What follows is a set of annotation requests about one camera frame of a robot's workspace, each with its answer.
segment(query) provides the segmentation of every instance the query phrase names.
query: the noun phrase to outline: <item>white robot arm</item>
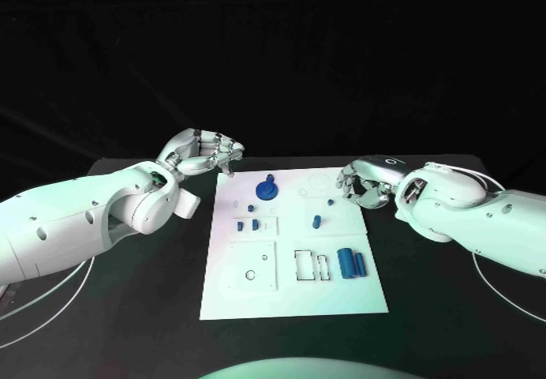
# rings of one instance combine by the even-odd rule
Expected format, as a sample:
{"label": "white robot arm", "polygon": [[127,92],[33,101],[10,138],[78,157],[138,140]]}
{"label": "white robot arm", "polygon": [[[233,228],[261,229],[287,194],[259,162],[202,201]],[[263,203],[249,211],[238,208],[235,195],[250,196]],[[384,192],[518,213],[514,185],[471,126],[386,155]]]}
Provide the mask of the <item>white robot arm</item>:
{"label": "white robot arm", "polygon": [[[455,240],[482,257],[546,278],[546,197],[501,187],[491,193],[482,176],[438,163],[412,170],[389,156],[363,156],[341,170],[337,187],[367,209],[384,206],[393,195],[396,218],[428,239]],[[348,193],[356,178],[363,195]]]}
{"label": "white robot arm", "polygon": [[199,197],[178,188],[187,176],[242,158],[242,144],[187,129],[155,162],[108,175],[29,189],[0,203],[0,286],[75,266],[128,235],[154,233],[170,215],[191,218]]}

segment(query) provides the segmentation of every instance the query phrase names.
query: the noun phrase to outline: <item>blue battery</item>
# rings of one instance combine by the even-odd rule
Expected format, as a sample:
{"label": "blue battery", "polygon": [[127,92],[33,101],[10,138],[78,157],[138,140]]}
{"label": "blue battery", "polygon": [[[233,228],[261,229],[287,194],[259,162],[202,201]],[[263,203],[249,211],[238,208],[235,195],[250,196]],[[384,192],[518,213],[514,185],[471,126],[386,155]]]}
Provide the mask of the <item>blue battery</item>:
{"label": "blue battery", "polygon": [[315,216],[315,218],[312,219],[312,227],[315,229],[318,229],[321,227],[321,217],[320,216]]}
{"label": "blue battery", "polygon": [[338,250],[338,267],[341,268],[341,277],[353,279],[359,276],[353,259],[353,251],[348,247]]}
{"label": "blue battery", "polygon": [[356,260],[356,267],[359,268],[359,275],[366,276],[364,257],[361,253],[356,253],[354,260]]}

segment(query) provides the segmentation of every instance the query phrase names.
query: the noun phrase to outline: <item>dark backdrop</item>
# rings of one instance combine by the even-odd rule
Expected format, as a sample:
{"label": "dark backdrop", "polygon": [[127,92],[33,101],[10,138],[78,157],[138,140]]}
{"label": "dark backdrop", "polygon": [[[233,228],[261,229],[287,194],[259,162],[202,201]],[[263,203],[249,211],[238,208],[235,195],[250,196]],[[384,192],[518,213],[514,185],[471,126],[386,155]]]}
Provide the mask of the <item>dark backdrop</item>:
{"label": "dark backdrop", "polygon": [[92,3],[0,5],[0,197],[189,126],[249,156],[471,153],[542,191],[539,5]]}

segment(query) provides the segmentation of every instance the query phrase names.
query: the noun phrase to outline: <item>wire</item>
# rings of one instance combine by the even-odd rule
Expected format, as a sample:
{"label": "wire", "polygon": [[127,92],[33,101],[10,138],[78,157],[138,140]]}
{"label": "wire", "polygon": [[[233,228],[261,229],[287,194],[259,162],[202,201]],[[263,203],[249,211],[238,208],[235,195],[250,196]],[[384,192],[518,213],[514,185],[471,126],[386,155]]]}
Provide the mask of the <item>wire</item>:
{"label": "wire", "polygon": [[83,288],[83,285],[85,285],[85,281],[88,280],[88,277],[89,277],[89,273],[91,273],[91,269],[93,267],[93,262],[95,262],[95,257],[91,258],[91,263],[89,263],[89,268],[88,268],[88,272],[85,274],[85,277],[83,277],[83,280],[82,280],[82,283],[79,284],[79,287],[78,287],[78,290],[76,292],[73,293],[73,296],[72,298],[68,300],[68,303],[65,304],[65,306],[59,309],[59,311],[53,314],[52,318],[29,333],[26,333],[23,336],[20,336],[16,340],[13,340],[11,342],[6,343],[4,345],[0,345],[0,349],[6,348],[7,346],[13,345],[14,343],[17,343],[20,340],[23,340],[26,337],[32,336],[55,319],[56,319],[56,316],[62,313],[62,311],[68,308],[68,306],[70,305],[73,299],[76,298],[78,296],[78,293],[79,291],[82,290]]}
{"label": "wire", "polygon": [[[494,185],[498,187],[498,189],[501,191],[505,190],[504,186],[490,177],[487,176],[485,174],[482,174],[481,172],[477,172],[474,170],[468,170],[467,168],[459,168],[459,167],[454,167],[454,166],[448,166],[449,168],[455,169],[455,170],[459,170],[462,172],[467,172],[469,173],[471,175],[477,175],[478,177],[482,177],[485,179],[488,179]],[[537,320],[540,320],[542,322],[546,322],[546,320],[539,317],[536,314],[531,314],[527,310],[524,310],[501,293],[500,291],[493,287],[493,284],[490,283],[490,281],[485,279],[485,276],[484,274],[481,273],[481,270],[480,270],[480,266],[478,266],[478,261],[475,260],[475,252],[472,252],[472,260],[474,260],[474,267],[478,271],[478,274],[481,276],[481,279],[484,280],[485,284],[490,286],[490,289],[495,292],[495,294],[505,300],[505,302],[513,305],[524,314],[527,314],[530,317],[536,318]]]}
{"label": "wire", "polygon": [[10,313],[6,313],[1,317],[0,317],[0,321],[1,320],[6,320],[10,316],[13,316],[17,312],[20,312],[23,309],[29,308],[33,304],[36,304],[47,295],[50,295],[55,290],[68,282],[68,280],[73,277],[73,275],[76,275],[76,272],[79,271],[79,269],[83,267],[86,261],[83,261],[79,266],[76,267],[76,269],[70,272],[70,274],[68,275],[68,277],[62,280],[62,282],[42,295],[39,296],[32,302],[27,302],[23,306],[20,306],[16,310],[13,310]]}

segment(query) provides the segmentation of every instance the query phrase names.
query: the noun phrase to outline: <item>table surface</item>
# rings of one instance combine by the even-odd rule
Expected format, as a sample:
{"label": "table surface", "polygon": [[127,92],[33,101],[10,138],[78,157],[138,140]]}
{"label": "table surface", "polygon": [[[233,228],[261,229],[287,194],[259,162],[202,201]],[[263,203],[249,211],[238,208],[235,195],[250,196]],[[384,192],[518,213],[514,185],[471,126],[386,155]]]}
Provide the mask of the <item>table surface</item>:
{"label": "table surface", "polygon": [[[474,156],[399,156],[484,171]],[[245,158],[235,171],[341,167],[354,157]],[[102,159],[106,174],[142,159]],[[200,321],[216,172],[181,186],[202,197],[191,220],[173,216],[153,235],[125,238],[95,260],[82,292],[59,318],[0,350],[10,378],[196,378],[265,358],[318,357],[370,363],[438,378],[544,377],[546,324],[485,287],[469,252],[432,242],[393,217],[363,210],[390,313]],[[490,281],[536,313],[546,283],[480,258]],[[23,282],[11,307],[66,272]],[[0,344],[60,308],[83,273],[33,308],[0,323]]]}

